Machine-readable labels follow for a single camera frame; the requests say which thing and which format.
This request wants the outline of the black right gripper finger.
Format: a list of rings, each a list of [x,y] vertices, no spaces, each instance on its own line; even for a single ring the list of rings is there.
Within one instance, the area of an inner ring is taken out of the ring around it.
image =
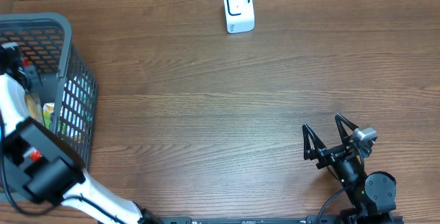
[[[345,127],[350,129],[352,132],[358,128],[358,126],[354,123],[352,123],[350,120],[346,119],[343,115],[340,113],[337,113],[335,115],[335,122],[336,126],[338,128],[338,132],[341,138],[341,141],[344,145],[347,145],[349,143],[349,140],[351,138],[351,135],[347,133],[347,130]]]
[[[321,152],[326,150],[327,147],[308,124],[303,124],[302,133],[304,140],[304,160],[314,160],[322,157]]]

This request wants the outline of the green tea packet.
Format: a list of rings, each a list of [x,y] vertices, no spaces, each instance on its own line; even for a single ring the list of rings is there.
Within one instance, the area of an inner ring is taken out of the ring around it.
[[[48,102],[43,105],[43,119],[45,128],[50,129],[53,120],[54,103]]]

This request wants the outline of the spaghetti pack with red ends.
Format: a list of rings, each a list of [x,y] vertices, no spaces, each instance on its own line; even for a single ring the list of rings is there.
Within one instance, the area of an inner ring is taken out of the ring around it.
[[[23,79],[25,82],[25,102],[30,116],[41,124],[44,123],[43,109],[39,91],[43,88],[37,68],[27,59],[23,58]]]

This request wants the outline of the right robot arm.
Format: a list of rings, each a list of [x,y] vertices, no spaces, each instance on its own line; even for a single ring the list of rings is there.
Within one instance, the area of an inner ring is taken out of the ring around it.
[[[341,114],[335,115],[341,144],[328,148],[308,124],[303,124],[303,158],[316,160],[317,169],[327,169],[342,188],[320,208],[312,223],[403,223],[394,217],[397,181],[391,174],[376,171],[367,174],[365,159],[372,153],[377,131],[368,126],[360,128]],[[325,210],[338,196],[345,193],[351,208],[336,216],[326,216]]]

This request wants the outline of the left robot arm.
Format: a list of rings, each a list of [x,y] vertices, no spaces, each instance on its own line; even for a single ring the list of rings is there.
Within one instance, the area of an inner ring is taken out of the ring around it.
[[[31,116],[26,91],[32,83],[23,70],[17,43],[1,45],[1,186],[19,213],[12,193],[35,204],[48,202],[79,210],[99,223],[159,223],[138,204],[118,197],[86,170],[79,154]]]

